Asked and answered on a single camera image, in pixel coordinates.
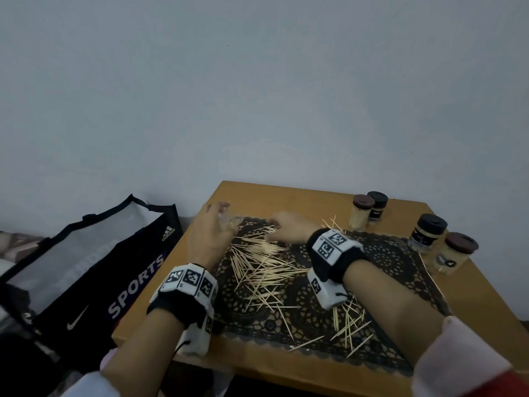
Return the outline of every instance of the nike swoosh logo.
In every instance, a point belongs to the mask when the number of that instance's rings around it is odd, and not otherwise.
[[[75,325],[77,324],[77,322],[79,321],[79,319],[81,319],[81,316],[83,316],[83,313],[85,313],[85,311],[88,309],[90,305],[87,305],[86,308],[83,309],[83,312],[81,312],[81,315],[77,316],[77,319],[74,320],[74,322],[72,324],[69,324],[69,323],[66,323],[66,329],[67,330],[71,330],[75,327]]]

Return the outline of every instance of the black lid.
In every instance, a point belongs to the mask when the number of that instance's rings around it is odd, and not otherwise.
[[[377,191],[369,191],[367,192],[367,195],[374,199],[375,209],[383,209],[388,204],[388,197],[386,194]]]
[[[468,235],[461,234],[460,232],[449,232],[446,235],[445,243],[451,247],[454,251],[465,253],[470,255],[479,248],[478,243]]]
[[[367,195],[354,195],[353,205],[362,210],[369,210],[374,206],[374,199]]]
[[[445,220],[441,219],[435,214],[430,213],[424,213],[420,215],[417,225],[424,231],[435,235],[441,235],[446,230],[446,227],[448,227],[448,224]]]

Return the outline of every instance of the black shopping bag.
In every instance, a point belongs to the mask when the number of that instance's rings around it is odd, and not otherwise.
[[[84,216],[0,277],[0,304],[71,367],[97,370],[111,334],[182,236],[176,207],[132,195]]]

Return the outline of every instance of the jar label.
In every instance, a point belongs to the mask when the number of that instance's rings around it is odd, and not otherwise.
[[[457,262],[455,260],[446,259],[446,256],[442,253],[439,253],[435,259],[437,260],[437,263],[441,266],[455,267],[457,265]]]
[[[369,217],[371,217],[372,219],[378,219],[381,215],[381,210],[371,210],[371,213],[369,213]]]
[[[424,246],[430,246],[431,244],[433,244],[433,241],[437,240],[437,238],[428,237],[427,235],[418,232],[417,228],[413,229],[412,238],[419,244]]]

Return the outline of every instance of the wooden table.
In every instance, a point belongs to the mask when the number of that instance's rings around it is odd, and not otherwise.
[[[209,202],[218,200],[229,201],[230,213],[236,215],[267,218],[289,210],[316,222],[336,215],[336,223],[347,227],[353,195],[223,181]],[[368,231],[407,237],[422,213],[432,210],[422,202],[390,199],[382,220]],[[113,334],[118,345],[127,340],[145,317],[149,298],[170,269],[187,263],[188,233],[121,320]],[[451,276],[433,277],[455,315],[512,362],[515,369],[529,372],[529,333],[474,263],[466,263]],[[178,360],[328,395],[411,395],[410,378],[223,336],[212,337],[207,356],[178,356]]]

